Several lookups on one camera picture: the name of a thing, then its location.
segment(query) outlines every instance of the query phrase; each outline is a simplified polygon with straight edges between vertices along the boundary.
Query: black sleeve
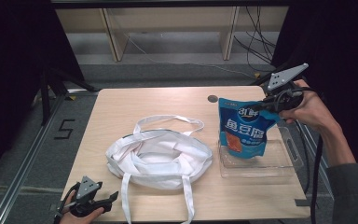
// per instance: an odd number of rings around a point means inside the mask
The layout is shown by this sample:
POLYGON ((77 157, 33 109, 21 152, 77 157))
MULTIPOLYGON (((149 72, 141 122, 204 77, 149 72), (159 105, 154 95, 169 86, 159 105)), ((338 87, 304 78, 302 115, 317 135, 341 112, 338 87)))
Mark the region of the black sleeve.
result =
POLYGON ((327 168, 335 198, 334 224, 358 223, 358 163, 327 168))

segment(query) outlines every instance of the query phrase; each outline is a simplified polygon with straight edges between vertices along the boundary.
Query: blue snack package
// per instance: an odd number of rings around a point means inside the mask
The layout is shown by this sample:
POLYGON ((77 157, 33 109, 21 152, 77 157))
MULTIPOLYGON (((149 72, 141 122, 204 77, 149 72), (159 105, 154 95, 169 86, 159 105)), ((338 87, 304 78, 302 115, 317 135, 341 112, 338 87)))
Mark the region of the blue snack package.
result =
POLYGON ((256 101, 232 101, 219 98, 220 143, 228 147, 235 157, 250 159, 263 156, 267 143, 267 130, 280 117, 267 110, 254 111, 250 105, 256 101))

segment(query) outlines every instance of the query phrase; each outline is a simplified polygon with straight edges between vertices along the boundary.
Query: transparent plastic tray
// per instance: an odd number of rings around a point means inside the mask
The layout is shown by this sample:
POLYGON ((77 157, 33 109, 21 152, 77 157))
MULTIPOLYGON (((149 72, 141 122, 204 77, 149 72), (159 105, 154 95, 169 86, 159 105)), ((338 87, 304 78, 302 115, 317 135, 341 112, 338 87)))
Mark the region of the transparent plastic tray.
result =
POLYGON ((289 176, 303 166, 296 145, 287 128, 273 127, 267 132, 263 156, 243 159, 231 156, 219 142, 220 173, 222 177, 289 176))

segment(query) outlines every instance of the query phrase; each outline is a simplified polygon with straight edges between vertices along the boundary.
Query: bag handle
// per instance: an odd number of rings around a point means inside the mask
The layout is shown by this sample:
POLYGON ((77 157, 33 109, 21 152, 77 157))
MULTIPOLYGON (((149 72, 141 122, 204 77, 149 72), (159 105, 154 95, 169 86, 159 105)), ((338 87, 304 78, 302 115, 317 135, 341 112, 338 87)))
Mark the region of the bag handle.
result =
POLYGON ((158 120, 164 120, 164 119, 179 119, 179 120, 185 121, 187 123, 198 124, 199 128, 197 128, 197 129, 195 129, 193 131, 188 131, 188 132, 182 133, 182 134, 185 134, 187 136, 190 136, 193 132, 201 131, 203 129, 203 127, 204 127, 204 123, 199 119, 190 119, 190 118, 182 117, 182 116, 179 116, 179 115, 154 115, 154 116, 145 117, 143 119, 140 119, 135 124, 135 128, 133 129, 133 133, 134 134, 140 133, 141 132, 141 126, 143 124, 155 122, 155 121, 158 121, 158 120))
MULTIPOLYGON (((130 182, 131 174, 125 173, 123 175, 123 180, 121 184, 121 200, 122 200, 122 208, 124 211, 124 216, 127 219, 127 222, 131 224, 131 213, 130 213, 130 205, 128 198, 128 187, 130 182)), ((191 189, 190 178, 188 175, 182 176, 183 181, 183 190, 186 199, 187 205, 187 221, 182 222, 182 224, 190 224, 194 218, 194 204, 193 204, 193 191, 191 189)))

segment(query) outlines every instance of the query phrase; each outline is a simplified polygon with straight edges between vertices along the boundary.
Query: wooden table top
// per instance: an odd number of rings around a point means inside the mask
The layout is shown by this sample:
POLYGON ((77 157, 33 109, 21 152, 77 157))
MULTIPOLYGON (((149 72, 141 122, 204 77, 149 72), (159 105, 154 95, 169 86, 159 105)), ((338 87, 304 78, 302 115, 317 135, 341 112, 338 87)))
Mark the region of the wooden table top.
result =
MULTIPOLYGON (((83 175, 93 181, 103 181, 95 200, 108 198, 120 191, 121 179, 106 166, 106 150, 119 138, 132 133, 135 123, 152 115, 180 115, 200 119, 205 123, 202 132, 192 136, 207 144, 213 151, 213 164, 192 184, 195 206, 194 220, 237 220, 264 218, 309 217, 310 208, 296 206, 304 200, 296 172, 289 176, 222 177, 218 152, 218 103, 208 97, 239 101, 261 100, 260 87, 180 87, 106 89, 100 91, 89 118, 64 193, 83 175)), ((159 121, 147 124, 143 130, 168 128, 178 132, 191 130, 191 124, 180 121, 159 121)), ((160 190, 130 183, 131 221, 185 221, 187 209, 183 191, 160 190)), ((112 211, 99 221, 126 221, 121 208, 121 196, 113 202, 112 211)))

